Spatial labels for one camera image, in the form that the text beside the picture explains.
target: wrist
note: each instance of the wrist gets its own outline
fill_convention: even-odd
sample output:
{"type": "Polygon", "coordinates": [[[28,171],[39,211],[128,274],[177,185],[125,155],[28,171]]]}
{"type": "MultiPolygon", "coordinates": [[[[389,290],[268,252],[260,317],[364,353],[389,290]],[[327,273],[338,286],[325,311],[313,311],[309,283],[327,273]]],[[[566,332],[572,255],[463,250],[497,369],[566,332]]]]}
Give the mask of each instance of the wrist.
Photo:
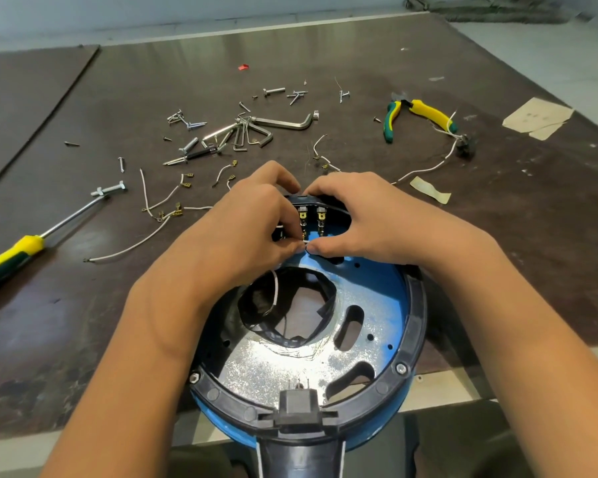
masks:
{"type": "Polygon", "coordinates": [[[452,232],[443,232],[434,253],[423,264],[435,278],[460,278],[473,265],[501,252],[489,233],[462,220],[460,223],[452,232]]]}

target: screw head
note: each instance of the screw head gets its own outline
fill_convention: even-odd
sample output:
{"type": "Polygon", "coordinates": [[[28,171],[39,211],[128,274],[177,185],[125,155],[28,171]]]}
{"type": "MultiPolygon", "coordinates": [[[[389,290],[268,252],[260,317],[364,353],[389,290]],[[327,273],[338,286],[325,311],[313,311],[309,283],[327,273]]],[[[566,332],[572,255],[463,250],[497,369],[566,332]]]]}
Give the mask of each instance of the screw head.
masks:
{"type": "Polygon", "coordinates": [[[407,366],[402,362],[399,362],[397,364],[397,366],[395,367],[395,369],[397,370],[397,374],[399,374],[399,375],[407,374],[407,366]]]}

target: white wire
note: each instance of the white wire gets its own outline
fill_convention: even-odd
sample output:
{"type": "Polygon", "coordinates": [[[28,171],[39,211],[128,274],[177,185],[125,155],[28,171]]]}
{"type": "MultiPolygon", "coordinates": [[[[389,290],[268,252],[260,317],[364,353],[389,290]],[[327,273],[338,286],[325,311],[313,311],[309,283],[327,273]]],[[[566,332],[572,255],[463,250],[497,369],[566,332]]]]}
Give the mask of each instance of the white wire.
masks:
{"type": "Polygon", "coordinates": [[[446,157],[444,157],[444,158],[441,160],[441,162],[439,162],[439,163],[438,163],[436,166],[434,166],[433,168],[429,168],[429,169],[418,169],[417,171],[410,171],[410,172],[409,172],[409,173],[407,173],[405,176],[402,176],[402,177],[401,177],[401,178],[399,178],[398,180],[396,180],[396,181],[394,181],[393,183],[391,183],[392,185],[395,185],[395,184],[397,184],[397,183],[400,183],[401,181],[403,181],[405,178],[407,178],[407,177],[409,177],[409,176],[412,176],[412,175],[419,175],[419,174],[422,174],[422,173],[429,173],[430,171],[434,171],[434,169],[438,169],[438,168],[440,168],[440,167],[443,165],[443,163],[444,163],[445,161],[447,161],[447,160],[448,160],[448,158],[449,158],[449,157],[452,155],[452,153],[454,152],[454,149],[456,148],[456,144],[457,144],[457,143],[460,141],[460,139],[461,139],[461,137],[460,137],[460,136],[457,136],[456,134],[452,134],[452,133],[449,131],[449,121],[451,121],[451,120],[452,120],[452,118],[453,118],[455,115],[456,115],[456,111],[454,111],[454,112],[452,113],[452,115],[451,115],[451,116],[449,116],[448,122],[447,122],[447,124],[446,124],[446,129],[447,129],[447,130],[443,130],[443,129],[437,129],[437,128],[434,126],[434,124],[432,124],[432,128],[433,128],[435,131],[437,131],[437,132],[441,132],[441,133],[443,133],[443,134],[446,134],[446,135],[448,135],[448,136],[452,136],[452,137],[454,137],[454,144],[452,144],[452,149],[450,149],[450,150],[449,150],[449,153],[447,154],[447,156],[446,156],[446,157]]]}
{"type": "Polygon", "coordinates": [[[171,199],[171,196],[173,195],[173,193],[175,193],[175,191],[177,190],[179,185],[175,186],[175,188],[171,191],[171,193],[164,200],[160,201],[157,204],[154,204],[153,206],[149,206],[149,197],[147,196],[147,193],[146,193],[146,180],[144,179],[144,171],[142,171],[142,168],[140,168],[140,175],[142,176],[142,188],[144,189],[144,203],[146,204],[146,206],[144,206],[144,209],[149,213],[149,215],[152,218],[156,219],[157,221],[163,221],[163,218],[158,218],[158,217],[154,216],[153,213],[151,213],[150,211],[152,209],[157,208],[160,204],[164,204],[166,201],[171,199]]]}
{"type": "Polygon", "coordinates": [[[132,249],[139,247],[139,246],[140,246],[142,243],[144,243],[145,241],[148,241],[148,240],[150,240],[151,238],[153,238],[153,236],[155,236],[155,235],[157,234],[157,232],[158,232],[159,230],[161,230],[161,229],[164,227],[164,225],[166,225],[166,223],[168,223],[168,220],[169,220],[170,218],[171,218],[170,214],[169,214],[169,215],[167,215],[167,216],[164,218],[164,220],[162,221],[162,224],[161,224],[159,227],[157,227],[157,229],[156,229],[154,232],[152,232],[151,234],[149,234],[149,235],[148,235],[146,238],[144,238],[142,241],[139,241],[138,243],[135,243],[134,245],[132,245],[132,246],[128,247],[127,249],[125,249],[125,250],[122,250],[121,252],[114,253],[114,254],[112,254],[112,255],[106,255],[106,256],[103,256],[103,257],[97,257],[97,258],[88,258],[88,259],[85,259],[84,261],[85,261],[85,262],[92,262],[92,261],[106,260],[106,259],[109,259],[109,258],[113,258],[113,257],[119,256],[119,255],[125,254],[126,252],[130,252],[132,249]]]}
{"type": "Polygon", "coordinates": [[[341,169],[337,168],[334,164],[330,162],[330,160],[325,156],[319,156],[320,159],[323,159],[325,162],[328,163],[328,166],[334,169],[335,171],[341,172],[341,169]]]}
{"type": "Polygon", "coordinates": [[[213,187],[217,186],[217,184],[219,183],[219,178],[221,177],[221,173],[224,172],[224,169],[231,168],[232,166],[233,166],[232,164],[228,164],[227,166],[224,166],[223,168],[221,168],[219,170],[219,174],[217,175],[217,179],[215,180],[215,184],[213,184],[213,187]]]}
{"type": "MultiPolygon", "coordinates": [[[[185,207],[183,209],[212,209],[212,206],[202,206],[201,208],[192,208],[192,207],[186,208],[185,207]]],[[[155,236],[157,234],[157,232],[164,227],[164,225],[171,218],[171,216],[173,216],[173,213],[175,213],[175,211],[171,211],[170,213],[168,213],[167,215],[165,215],[164,219],[162,220],[162,224],[154,232],[152,232],[151,234],[149,234],[146,238],[144,238],[139,243],[135,243],[134,245],[128,247],[125,250],[122,250],[121,252],[117,252],[117,253],[114,253],[112,255],[107,255],[107,256],[103,256],[103,257],[89,258],[89,259],[86,259],[85,262],[106,260],[108,258],[113,258],[113,257],[119,256],[119,255],[125,254],[126,252],[130,252],[132,249],[139,247],[142,243],[150,240],[153,236],[155,236]]]]}
{"type": "Polygon", "coordinates": [[[179,185],[175,186],[175,188],[171,191],[171,193],[164,199],[161,200],[159,203],[154,204],[153,206],[151,206],[149,209],[153,209],[153,208],[157,208],[160,204],[164,204],[166,201],[168,201],[169,199],[171,199],[171,196],[173,195],[173,193],[177,190],[177,188],[179,187],[179,185]]]}
{"type": "Polygon", "coordinates": [[[142,187],[144,188],[144,209],[148,211],[151,218],[155,218],[157,220],[157,218],[153,216],[153,213],[150,212],[151,208],[149,208],[149,197],[146,194],[146,181],[144,179],[144,171],[142,171],[142,168],[140,168],[140,175],[142,176],[142,187]]]}
{"type": "Polygon", "coordinates": [[[315,142],[315,144],[312,146],[312,150],[314,151],[314,158],[319,160],[319,159],[323,159],[325,162],[328,163],[328,166],[331,167],[332,169],[334,169],[335,171],[341,172],[341,169],[337,168],[336,166],[334,166],[330,160],[325,157],[325,156],[320,156],[319,153],[317,152],[317,144],[319,144],[319,141],[322,140],[324,137],[326,137],[327,134],[324,134],[323,136],[321,136],[317,142],[315,142]]]}
{"type": "Polygon", "coordinates": [[[317,144],[319,144],[320,140],[322,140],[326,136],[327,136],[327,134],[324,134],[323,136],[321,136],[319,139],[317,139],[317,142],[315,142],[315,144],[312,146],[312,150],[314,151],[314,155],[316,156],[316,159],[319,159],[319,153],[317,152],[317,144]]]}
{"type": "Polygon", "coordinates": [[[419,170],[417,170],[417,171],[410,171],[410,172],[409,172],[409,173],[407,173],[405,176],[402,176],[401,178],[399,178],[398,180],[394,181],[394,182],[393,182],[393,183],[391,183],[391,184],[393,184],[393,185],[394,185],[394,184],[400,183],[400,182],[401,182],[401,181],[403,181],[405,178],[407,178],[407,177],[409,177],[409,176],[412,176],[412,175],[419,175],[419,174],[422,174],[422,173],[429,173],[430,171],[433,171],[434,169],[438,169],[438,168],[440,168],[440,167],[443,165],[443,163],[444,163],[445,161],[447,161],[447,160],[448,160],[448,157],[450,157],[450,156],[452,155],[452,153],[454,152],[454,148],[456,148],[456,143],[458,143],[458,139],[455,139],[455,140],[454,140],[454,144],[452,144],[452,149],[450,149],[450,150],[449,150],[449,153],[448,153],[448,155],[447,155],[446,157],[444,157],[444,158],[443,158],[443,160],[441,160],[441,162],[439,162],[439,163],[438,163],[436,166],[434,166],[433,168],[429,168],[429,169],[419,169],[419,170]]]}
{"type": "Polygon", "coordinates": [[[272,276],[275,279],[275,296],[272,299],[272,305],[270,306],[270,308],[266,312],[264,312],[264,317],[271,313],[272,309],[277,306],[277,298],[279,297],[279,278],[277,277],[277,272],[275,272],[274,270],[271,270],[271,272],[272,276]]]}

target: dark brown table surface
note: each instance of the dark brown table surface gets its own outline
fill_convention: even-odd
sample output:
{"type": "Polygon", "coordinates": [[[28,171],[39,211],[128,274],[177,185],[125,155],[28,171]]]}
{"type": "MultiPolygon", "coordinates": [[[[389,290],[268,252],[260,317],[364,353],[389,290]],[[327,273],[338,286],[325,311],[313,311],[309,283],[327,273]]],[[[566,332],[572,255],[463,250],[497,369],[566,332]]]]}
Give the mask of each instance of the dark brown table surface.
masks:
{"type": "MultiPolygon", "coordinates": [[[[140,167],[150,201],[161,200],[183,170],[161,163],[176,157],[193,134],[231,123],[243,101],[262,117],[302,121],[319,110],[321,118],[303,132],[273,129],[274,140],[264,148],[189,164],[192,188],[178,189],[167,209],[176,201],[214,204],[227,190],[210,185],[233,159],[239,160],[231,171],[238,178],[273,159],[306,185],[323,172],[310,158],[312,145],[325,133],[319,152],[335,165],[394,180],[434,165],[451,143],[409,113],[395,124],[395,143],[383,141],[372,118],[383,119],[390,94],[403,90],[445,112],[457,110],[461,131],[478,138],[472,162],[452,159],[425,176],[452,193],[446,209],[491,232],[576,332],[598,345],[598,127],[574,114],[547,141],[501,127],[531,97],[554,97],[440,18],[403,16],[111,46],[101,50],[0,180],[0,251],[72,213],[98,186],[124,179],[129,188],[53,235],[50,248],[0,290],[0,438],[64,426],[106,348],[128,289],[201,216],[191,211],[174,218],[155,238],[114,261],[83,263],[84,257],[124,249],[156,228],[141,211],[140,167]],[[242,63],[250,69],[240,72],[242,63]],[[342,104],[335,77],[351,92],[342,104]],[[262,97],[263,87],[279,86],[309,93],[293,106],[284,95],[262,97]],[[179,108],[188,120],[207,121],[207,128],[169,127],[166,117],[179,108]],[[82,145],[67,148],[65,140],[82,145]],[[119,156],[126,158],[124,175],[119,156]]],[[[426,198],[408,184],[400,187],[426,198]]],[[[431,327],[418,365],[423,373],[470,359],[442,293],[433,285],[428,290],[431,327]]]]}
{"type": "Polygon", "coordinates": [[[0,173],[51,116],[98,47],[0,53],[0,173]]]}

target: wire strand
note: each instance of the wire strand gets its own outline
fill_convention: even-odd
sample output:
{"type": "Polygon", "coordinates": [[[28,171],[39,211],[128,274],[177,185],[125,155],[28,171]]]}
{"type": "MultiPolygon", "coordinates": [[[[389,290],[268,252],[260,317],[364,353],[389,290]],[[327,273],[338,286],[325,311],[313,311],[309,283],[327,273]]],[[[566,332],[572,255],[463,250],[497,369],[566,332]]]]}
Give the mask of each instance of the wire strand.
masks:
{"type": "Polygon", "coordinates": [[[274,270],[271,270],[270,272],[272,273],[272,276],[275,279],[275,296],[272,299],[272,305],[266,312],[264,312],[263,317],[271,313],[272,310],[277,306],[277,298],[279,297],[279,277],[277,277],[277,272],[275,272],[274,270]]]}
{"type": "Polygon", "coordinates": [[[140,246],[142,243],[144,243],[145,241],[148,241],[148,240],[150,240],[151,238],[153,238],[153,236],[155,236],[155,235],[157,234],[157,232],[158,232],[158,231],[160,231],[160,230],[161,230],[161,229],[162,229],[162,228],[163,228],[163,227],[166,225],[166,223],[168,223],[168,220],[170,220],[170,219],[171,219],[171,215],[169,214],[169,215],[167,215],[167,216],[164,218],[164,220],[162,221],[162,224],[161,224],[159,227],[157,227],[157,229],[156,229],[154,232],[152,232],[151,234],[149,234],[149,235],[148,235],[146,238],[144,238],[142,241],[139,241],[139,242],[135,243],[134,245],[131,245],[130,247],[128,247],[128,248],[127,248],[127,249],[125,249],[125,250],[122,250],[121,252],[113,253],[112,255],[106,255],[106,256],[103,256],[103,257],[97,257],[97,258],[86,258],[84,261],[85,261],[85,262],[94,262],[94,261],[100,261],[100,260],[107,260],[107,259],[109,259],[109,258],[113,258],[113,257],[119,256],[119,255],[123,255],[123,254],[125,254],[126,252],[130,252],[132,249],[139,247],[139,246],[140,246]]]}
{"type": "Polygon", "coordinates": [[[154,204],[149,209],[157,208],[159,205],[164,204],[166,201],[168,201],[169,199],[171,199],[171,196],[175,193],[175,191],[177,191],[178,187],[179,187],[179,185],[175,186],[175,188],[171,191],[171,193],[168,196],[166,196],[166,198],[164,198],[163,200],[161,200],[159,203],[154,204]]]}
{"type": "Polygon", "coordinates": [[[223,168],[221,168],[219,170],[219,174],[217,175],[217,179],[215,180],[215,184],[213,184],[212,187],[215,187],[215,186],[217,186],[217,184],[219,184],[219,178],[221,177],[221,173],[224,172],[224,169],[231,168],[232,166],[233,166],[232,164],[228,164],[228,165],[224,166],[223,168]]]}
{"type": "Polygon", "coordinates": [[[444,157],[444,158],[441,160],[441,162],[439,162],[439,163],[438,163],[436,166],[434,166],[433,168],[429,168],[429,169],[418,169],[417,171],[410,171],[410,172],[409,172],[409,173],[407,173],[405,176],[402,176],[401,178],[399,178],[398,180],[394,181],[394,182],[393,182],[393,183],[391,183],[391,184],[392,184],[392,185],[395,185],[395,184],[398,184],[398,183],[400,183],[401,181],[403,181],[405,178],[408,178],[409,176],[412,176],[412,175],[420,175],[420,174],[423,174],[423,173],[429,173],[429,172],[431,172],[431,171],[434,171],[434,169],[438,169],[438,168],[440,168],[440,167],[443,165],[443,163],[444,163],[445,161],[447,161],[447,160],[448,160],[448,157],[450,157],[450,156],[452,155],[452,153],[454,152],[454,148],[456,148],[456,143],[458,143],[458,139],[455,139],[455,140],[454,140],[454,144],[452,144],[452,149],[450,149],[450,150],[449,150],[449,153],[447,154],[447,156],[446,156],[446,157],[444,157]]]}
{"type": "Polygon", "coordinates": [[[320,140],[322,140],[322,139],[323,139],[324,137],[326,137],[326,136],[327,136],[327,134],[324,134],[323,136],[321,136],[321,137],[320,137],[320,138],[317,140],[317,142],[315,142],[315,144],[312,146],[312,150],[314,151],[314,158],[315,158],[316,160],[323,159],[325,162],[327,162],[327,163],[328,163],[328,166],[329,166],[329,167],[331,167],[331,168],[332,168],[332,169],[334,169],[335,171],[341,172],[341,169],[337,168],[337,167],[336,167],[334,164],[332,164],[332,163],[330,162],[330,160],[329,160],[327,157],[325,157],[325,156],[320,156],[320,155],[319,155],[319,153],[317,152],[317,144],[319,144],[319,141],[320,141],[320,140]]]}
{"type": "Polygon", "coordinates": [[[409,176],[412,176],[412,175],[420,175],[420,174],[423,174],[423,173],[430,173],[431,171],[434,171],[435,169],[438,169],[438,168],[440,168],[440,167],[441,167],[441,166],[442,166],[442,165],[445,163],[445,161],[447,161],[447,160],[448,160],[448,158],[449,158],[449,157],[452,155],[452,153],[454,152],[454,149],[456,148],[456,144],[457,144],[457,143],[460,141],[460,139],[461,139],[461,136],[457,136],[456,134],[452,134],[452,133],[449,131],[449,121],[451,121],[451,120],[452,120],[452,118],[453,118],[455,115],[456,115],[456,111],[454,111],[454,112],[452,113],[452,115],[451,115],[451,116],[449,116],[449,119],[448,119],[448,121],[447,121],[447,123],[446,123],[446,129],[447,129],[447,130],[443,130],[443,129],[438,129],[438,128],[436,128],[436,126],[434,125],[434,123],[432,123],[432,121],[431,121],[432,128],[433,128],[433,129],[434,129],[436,132],[441,132],[441,133],[443,133],[443,134],[446,134],[446,135],[448,135],[448,136],[452,136],[452,137],[454,138],[454,144],[452,144],[452,148],[449,150],[449,152],[448,152],[447,156],[445,156],[445,157],[444,157],[444,158],[441,160],[441,162],[439,162],[439,163],[438,163],[436,166],[434,166],[433,168],[429,168],[429,169],[418,169],[417,171],[410,171],[410,172],[409,172],[409,173],[407,173],[405,176],[402,176],[402,177],[401,177],[401,178],[399,178],[398,180],[396,180],[396,181],[394,181],[393,183],[391,183],[392,185],[398,184],[398,183],[400,183],[401,181],[403,181],[404,179],[406,179],[406,178],[408,178],[409,176]]]}

